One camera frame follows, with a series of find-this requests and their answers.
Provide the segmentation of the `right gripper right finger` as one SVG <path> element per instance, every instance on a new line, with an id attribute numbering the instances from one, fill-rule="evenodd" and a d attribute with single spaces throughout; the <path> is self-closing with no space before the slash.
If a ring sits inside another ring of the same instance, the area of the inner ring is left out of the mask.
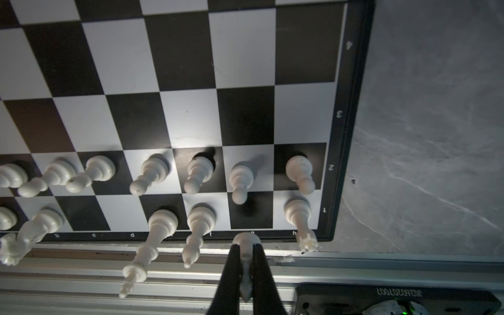
<path id="1" fill-rule="evenodd" d="M 258 315 L 286 315 L 287 312 L 278 294 L 276 283 L 261 244 L 253 246 L 251 275 L 253 280 L 253 313 Z"/>

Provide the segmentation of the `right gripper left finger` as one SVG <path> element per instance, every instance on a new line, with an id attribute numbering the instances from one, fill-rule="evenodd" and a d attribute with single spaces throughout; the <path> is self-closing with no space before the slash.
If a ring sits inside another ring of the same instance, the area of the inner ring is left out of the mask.
<path id="1" fill-rule="evenodd" d="M 240 246 L 232 245 L 215 296 L 206 315 L 237 315 L 240 312 L 242 265 Z"/>

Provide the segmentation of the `white chess knight piece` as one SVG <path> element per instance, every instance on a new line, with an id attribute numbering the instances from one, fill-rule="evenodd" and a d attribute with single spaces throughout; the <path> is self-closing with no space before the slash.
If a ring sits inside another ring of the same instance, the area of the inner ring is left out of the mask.
<path id="1" fill-rule="evenodd" d="M 242 264 L 240 297 L 245 302 L 248 302 L 251 299 L 253 292 L 253 284 L 250 273 L 250 267 L 253 261 L 253 246 L 255 244 L 261 244 L 261 240 L 254 233 L 242 232 L 233 239 L 232 244 L 240 246 L 240 262 Z"/>

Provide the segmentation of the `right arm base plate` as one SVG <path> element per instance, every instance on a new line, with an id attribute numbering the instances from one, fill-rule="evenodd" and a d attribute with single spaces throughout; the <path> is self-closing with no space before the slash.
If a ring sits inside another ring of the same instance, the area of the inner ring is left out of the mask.
<path id="1" fill-rule="evenodd" d="M 292 314 L 496 314 L 489 291 L 431 287 L 302 284 Z"/>

